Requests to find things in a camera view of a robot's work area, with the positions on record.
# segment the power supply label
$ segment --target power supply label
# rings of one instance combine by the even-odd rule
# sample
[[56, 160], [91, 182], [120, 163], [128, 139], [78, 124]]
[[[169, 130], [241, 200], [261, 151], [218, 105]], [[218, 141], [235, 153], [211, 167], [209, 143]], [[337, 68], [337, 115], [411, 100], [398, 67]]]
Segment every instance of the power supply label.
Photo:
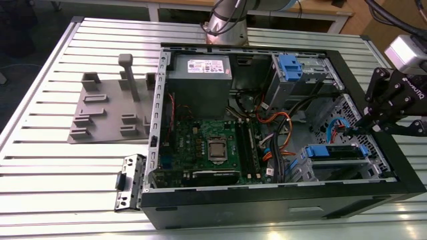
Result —
[[190, 60], [189, 73], [223, 74], [225, 65], [222, 60]]

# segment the blue drive bracket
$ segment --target blue drive bracket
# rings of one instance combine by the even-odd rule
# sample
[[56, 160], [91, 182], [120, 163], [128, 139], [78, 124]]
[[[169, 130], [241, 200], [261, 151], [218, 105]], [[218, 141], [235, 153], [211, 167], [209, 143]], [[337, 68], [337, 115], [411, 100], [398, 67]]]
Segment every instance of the blue drive bracket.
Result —
[[310, 158], [313, 158], [313, 157], [329, 157], [330, 156], [330, 152], [329, 152], [327, 146], [325, 146], [325, 145], [307, 146], [306, 147], [306, 152], [307, 152], [307, 156]]
[[286, 81], [297, 82], [302, 79], [303, 68], [294, 55], [279, 55], [279, 67], [285, 72]]
[[367, 157], [367, 156], [371, 155], [367, 146], [365, 146], [363, 144], [361, 144], [359, 149], [361, 149], [361, 152], [363, 154], [363, 157]]

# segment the floor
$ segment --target floor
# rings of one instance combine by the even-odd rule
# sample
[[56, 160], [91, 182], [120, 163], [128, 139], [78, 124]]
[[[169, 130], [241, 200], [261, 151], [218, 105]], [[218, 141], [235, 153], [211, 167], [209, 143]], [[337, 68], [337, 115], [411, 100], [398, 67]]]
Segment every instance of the floor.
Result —
[[[62, 11], [55, 12], [48, 1], [36, 1], [35, 3], [34, 11], [39, 24], [30, 31], [36, 46], [35, 53], [22, 58], [12, 58], [0, 53], [0, 73], [8, 79], [7, 83], [0, 85], [0, 131], [8, 123], [42, 69], [40, 66], [44, 65], [74, 16], [139, 21], [150, 20], [149, 10], [142, 7], [96, 5], [96, 8], [94, 8], [95, 5], [91, 5], [94, 7], [88, 7], [87, 4], [63, 3]], [[183, 10], [161, 9], [159, 16], [162, 22], [198, 24], [209, 20], [209, 12], [193, 12], [187, 14]], [[327, 24], [319, 21], [317, 26], [322, 25], [325, 25], [325, 29], [329, 29]], [[302, 26], [307, 26], [305, 30], [311, 31], [314, 25], [305, 22], [305, 19], [258, 16], [257, 19], [254, 17], [249, 18], [249, 26], [287, 30], [301, 30]]]

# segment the white table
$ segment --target white table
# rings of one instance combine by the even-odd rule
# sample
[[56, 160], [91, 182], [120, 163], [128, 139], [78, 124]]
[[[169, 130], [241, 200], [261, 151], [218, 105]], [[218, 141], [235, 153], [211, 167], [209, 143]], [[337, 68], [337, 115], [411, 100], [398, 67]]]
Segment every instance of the white table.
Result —
[[[139, 0], [60, 0], [60, 1], [42, 0], [42, 1], [50, 1], [56, 11], [62, 9], [60, 2], [143, 7], [149, 9], [150, 21], [153, 22], [159, 22], [159, 9], [178, 9], [178, 10], [193, 10], [193, 11], [203, 11], [203, 12], [210, 12], [213, 10], [213, 6], [161, 3], [161, 2], [139, 1]], [[250, 10], [249, 14], [258, 15], [258, 16], [286, 17], [286, 18], [295, 18], [295, 19], [299, 18], [298, 12], [289, 12], [289, 11]], [[311, 19], [311, 20], [333, 21], [333, 24], [329, 28], [327, 33], [339, 34], [349, 20], [349, 17], [351, 15], [353, 14], [350, 12], [339, 12], [339, 11], [335, 12], [335, 14], [303, 13], [301, 15], [301, 18]]]
[[[367, 88], [387, 66], [358, 36], [250, 29], [253, 46], [338, 50]], [[114, 213], [123, 157], [147, 154], [145, 141], [67, 144], [84, 72], [116, 79], [118, 55], [134, 54], [134, 72], [158, 67], [161, 42], [205, 43], [193, 24], [87, 18], [72, 22], [0, 135], [0, 236], [110, 239], [421, 239], [427, 236], [427, 194], [347, 219], [157, 231], [143, 213]], [[427, 138], [395, 137], [427, 184]]]

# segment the open computer tower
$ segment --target open computer tower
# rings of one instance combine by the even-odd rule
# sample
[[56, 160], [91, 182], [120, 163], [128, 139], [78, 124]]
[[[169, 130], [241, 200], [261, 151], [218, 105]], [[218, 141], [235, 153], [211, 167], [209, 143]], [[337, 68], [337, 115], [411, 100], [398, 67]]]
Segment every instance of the open computer tower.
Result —
[[154, 90], [115, 210], [158, 229], [346, 218], [426, 191], [391, 135], [345, 134], [366, 101], [338, 51], [163, 44]]

